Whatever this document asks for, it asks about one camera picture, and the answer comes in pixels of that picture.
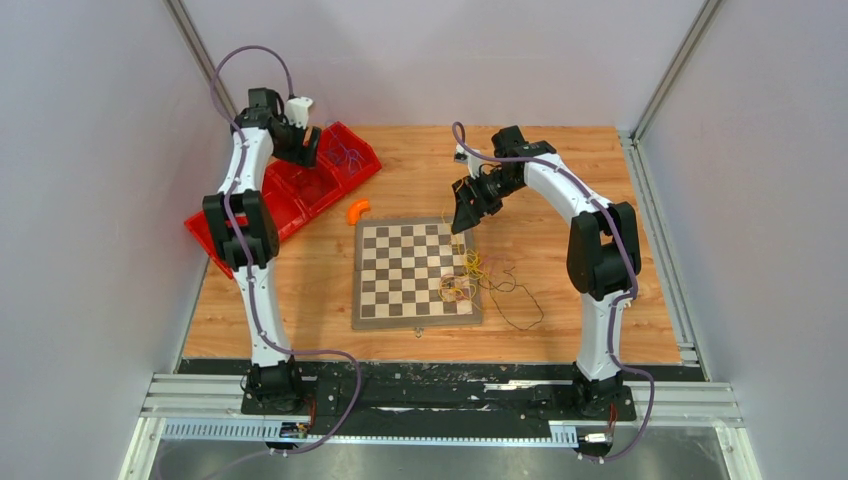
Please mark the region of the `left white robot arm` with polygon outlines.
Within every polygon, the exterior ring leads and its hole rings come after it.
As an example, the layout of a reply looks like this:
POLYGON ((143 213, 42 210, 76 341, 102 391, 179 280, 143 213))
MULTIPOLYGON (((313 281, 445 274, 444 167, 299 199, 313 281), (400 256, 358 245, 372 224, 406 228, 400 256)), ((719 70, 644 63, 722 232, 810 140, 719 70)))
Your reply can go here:
POLYGON ((262 194, 266 168, 277 159, 303 168, 317 163, 322 131, 308 126, 308 97, 253 88, 248 105, 230 120, 232 156, 217 192, 202 200, 216 257, 231 270, 245 306, 251 364, 242 389, 246 400, 282 414, 306 399, 272 285, 279 235, 262 194))

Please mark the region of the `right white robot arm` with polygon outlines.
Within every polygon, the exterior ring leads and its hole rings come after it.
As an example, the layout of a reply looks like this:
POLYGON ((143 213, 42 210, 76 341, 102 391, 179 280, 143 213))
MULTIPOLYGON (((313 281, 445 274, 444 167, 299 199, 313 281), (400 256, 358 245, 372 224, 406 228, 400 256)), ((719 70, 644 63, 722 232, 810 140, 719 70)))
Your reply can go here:
POLYGON ((617 323, 627 302, 638 294, 641 252, 636 212, 628 202, 613 203, 595 192, 546 141, 527 141, 516 125, 492 138, 494 153, 484 155, 465 142, 460 122, 451 127, 456 162, 468 173, 454 182, 454 234, 472 229, 501 210, 504 198, 528 187, 565 220, 566 270, 581 295, 581 343, 570 405, 596 417, 623 394, 617 323))

